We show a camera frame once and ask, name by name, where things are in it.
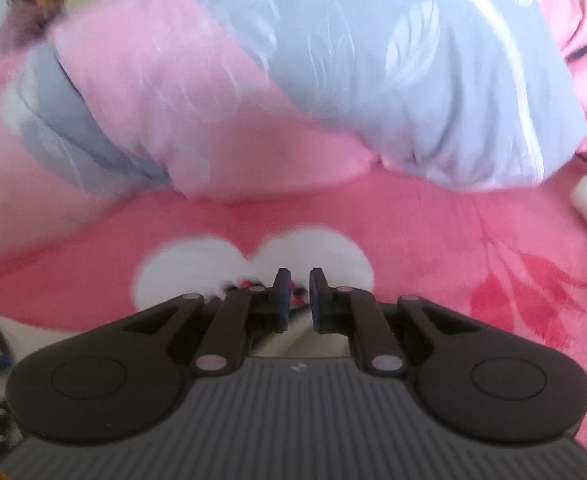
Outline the beige zip hoodie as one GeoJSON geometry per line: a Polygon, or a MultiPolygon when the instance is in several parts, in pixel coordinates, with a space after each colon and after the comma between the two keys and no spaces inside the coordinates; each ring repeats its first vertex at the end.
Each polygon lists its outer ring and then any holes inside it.
{"type": "MultiPolygon", "coordinates": [[[[76,333],[56,332],[45,328],[21,324],[0,316],[0,332],[5,337],[15,361],[50,344],[69,339],[76,333]]],[[[252,344],[254,356],[280,356],[286,359],[330,358],[348,356],[349,343],[346,336],[320,335],[315,333],[309,312],[295,315],[286,333],[266,336],[261,342],[252,344]]],[[[4,396],[6,374],[0,375],[0,401],[4,396]]]]}

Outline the pink grey floral duvet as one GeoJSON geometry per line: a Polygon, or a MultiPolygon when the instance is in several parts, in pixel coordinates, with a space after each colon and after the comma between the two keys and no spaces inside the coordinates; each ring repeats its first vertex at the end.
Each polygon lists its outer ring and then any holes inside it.
{"type": "Polygon", "coordinates": [[[121,200],[456,191],[587,155],[587,0],[109,0],[0,55],[0,259],[121,200]]]}

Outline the woman in purple jacket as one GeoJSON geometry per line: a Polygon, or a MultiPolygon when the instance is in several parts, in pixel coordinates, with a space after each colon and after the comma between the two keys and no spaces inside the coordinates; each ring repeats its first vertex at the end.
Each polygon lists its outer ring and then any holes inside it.
{"type": "Polygon", "coordinates": [[[65,12],[66,0],[8,0],[0,26],[0,55],[40,42],[47,27],[65,12]]]}

